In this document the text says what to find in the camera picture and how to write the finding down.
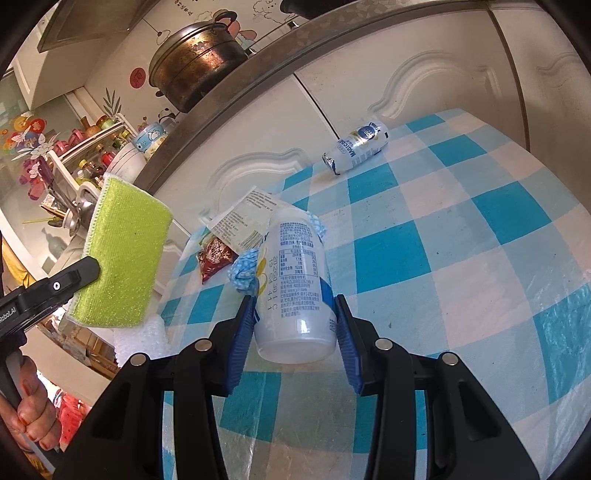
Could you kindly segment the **person's left hand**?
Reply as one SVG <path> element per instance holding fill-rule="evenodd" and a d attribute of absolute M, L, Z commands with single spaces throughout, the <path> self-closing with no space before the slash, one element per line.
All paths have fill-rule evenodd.
<path fill-rule="evenodd" d="M 32 451 L 29 442 L 38 443 L 45 451 L 57 448 L 61 423 L 37 376 L 37 367 L 28 356 L 22 360 L 20 384 L 24 394 L 17 408 L 1 397 L 1 418 L 8 431 L 24 452 Z"/>

